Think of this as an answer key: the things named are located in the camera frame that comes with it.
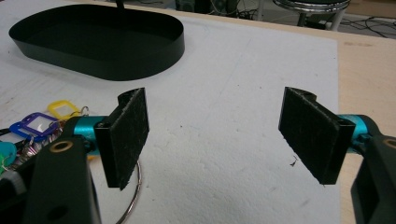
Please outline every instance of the purple key tag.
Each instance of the purple key tag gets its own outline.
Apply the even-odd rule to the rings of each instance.
[[[56,121],[54,117],[36,112],[26,116],[21,121],[21,127],[37,136],[48,136],[58,127]]]
[[[9,126],[9,130],[12,133],[15,133],[15,134],[19,135],[20,137],[22,137],[23,139],[27,139],[29,141],[32,139],[32,137],[34,138],[35,142],[41,142],[41,141],[47,139],[47,136],[38,136],[34,133],[30,133],[29,131],[24,130],[21,126],[20,121]]]

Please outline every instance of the white board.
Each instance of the white board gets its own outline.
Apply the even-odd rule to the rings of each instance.
[[[106,81],[26,58],[8,36],[17,21],[67,4],[0,2],[1,128],[61,99],[108,115],[119,94],[145,87],[143,188],[128,222],[340,221],[339,187],[321,186],[300,161],[290,166],[293,151],[277,129],[285,86],[337,111],[335,41],[179,17],[186,51],[178,63],[154,77]],[[101,197],[102,210],[122,214],[128,204]],[[104,223],[118,216],[102,211]]]

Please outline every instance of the metal stool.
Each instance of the metal stool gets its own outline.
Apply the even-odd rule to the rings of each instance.
[[[273,0],[273,2],[279,7],[299,12],[298,26],[304,26],[307,13],[335,13],[330,29],[336,31],[350,0]]]

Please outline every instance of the black oval tray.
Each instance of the black oval tray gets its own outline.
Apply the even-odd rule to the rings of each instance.
[[[56,7],[11,27],[29,58],[107,80],[150,77],[184,53],[183,24],[161,13],[95,5]]]

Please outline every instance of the key tag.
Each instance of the key tag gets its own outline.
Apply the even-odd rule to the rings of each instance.
[[[9,126],[9,130],[12,133],[15,133],[20,137],[22,137],[23,139],[27,139],[29,141],[32,140],[32,138],[34,139],[35,142],[42,142],[47,139],[47,136],[38,136],[37,134],[31,133],[23,129],[20,121]]]
[[[12,133],[9,129],[0,130],[0,142],[10,142],[18,147],[22,144],[23,140],[25,140],[25,138]]]
[[[38,136],[48,136],[57,128],[58,120],[46,114],[36,112],[21,120],[21,127]]]
[[[52,102],[47,109],[57,119],[70,119],[79,114],[76,106],[66,100]]]
[[[0,157],[2,167],[8,167],[17,158],[17,147],[10,142],[0,142]]]

